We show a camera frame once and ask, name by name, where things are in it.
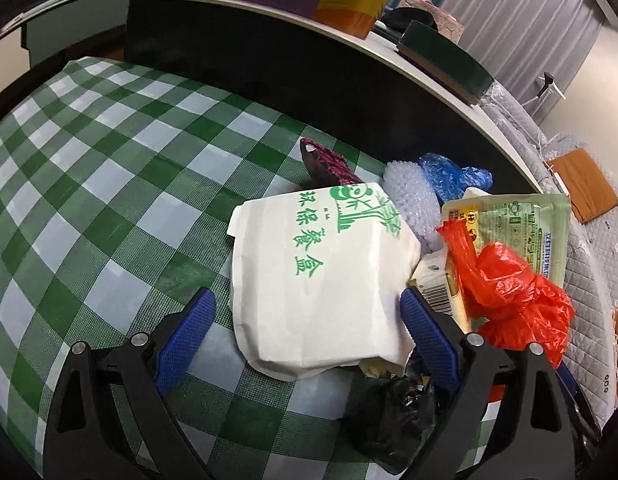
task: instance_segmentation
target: desk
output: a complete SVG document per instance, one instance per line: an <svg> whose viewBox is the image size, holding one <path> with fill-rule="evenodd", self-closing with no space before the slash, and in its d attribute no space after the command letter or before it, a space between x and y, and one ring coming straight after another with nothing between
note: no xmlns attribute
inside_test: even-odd
<svg viewBox="0 0 618 480"><path fill-rule="evenodd" d="M427 151L494 174L494 192L540 192L480 107L373 32L366 40L238 0L131 0L126 58L244 95L388 162Z"/></svg>

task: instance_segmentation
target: white carton with barcode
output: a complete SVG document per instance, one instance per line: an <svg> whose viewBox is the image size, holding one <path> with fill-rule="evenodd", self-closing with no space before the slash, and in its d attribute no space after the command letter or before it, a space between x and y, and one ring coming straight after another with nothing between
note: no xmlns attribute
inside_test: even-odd
<svg viewBox="0 0 618 480"><path fill-rule="evenodd" d="M378 184L250 200L227 233L233 325L252 367L294 381L372 360L404 375L413 341L399 299L420 243Z"/></svg>
<svg viewBox="0 0 618 480"><path fill-rule="evenodd" d="M425 254L409 284L418 287L433 310L453 317L464 333L471 332L463 295L457 284L453 261L448 257L446 247L435 253Z"/></svg>

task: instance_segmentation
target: black plastic bag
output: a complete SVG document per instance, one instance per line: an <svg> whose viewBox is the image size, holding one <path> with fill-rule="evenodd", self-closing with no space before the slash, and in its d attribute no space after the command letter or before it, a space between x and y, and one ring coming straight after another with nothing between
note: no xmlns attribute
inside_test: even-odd
<svg viewBox="0 0 618 480"><path fill-rule="evenodd" d="M353 446L390 474L413 462L422 433L435 418L436 399L431 382L400 378L372 390L358 413L342 419Z"/></svg>

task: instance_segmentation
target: white paper bag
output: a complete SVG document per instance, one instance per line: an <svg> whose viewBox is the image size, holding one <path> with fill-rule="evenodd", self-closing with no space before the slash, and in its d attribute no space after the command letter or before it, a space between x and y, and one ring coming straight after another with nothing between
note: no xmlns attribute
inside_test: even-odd
<svg viewBox="0 0 618 480"><path fill-rule="evenodd" d="M245 202L228 234L233 325L252 367L295 381L380 358L404 374L399 298L420 244L378 184Z"/></svg>

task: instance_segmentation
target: wall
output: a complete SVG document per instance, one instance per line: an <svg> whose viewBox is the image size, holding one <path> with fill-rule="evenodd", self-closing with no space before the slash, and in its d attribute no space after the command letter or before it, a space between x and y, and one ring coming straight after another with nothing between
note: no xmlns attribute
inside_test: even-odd
<svg viewBox="0 0 618 480"><path fill-rule="evenodd" d="M618 182L618 30L609 23L564 94L567 101L558 102L542 131L577 134Z"/></svg>

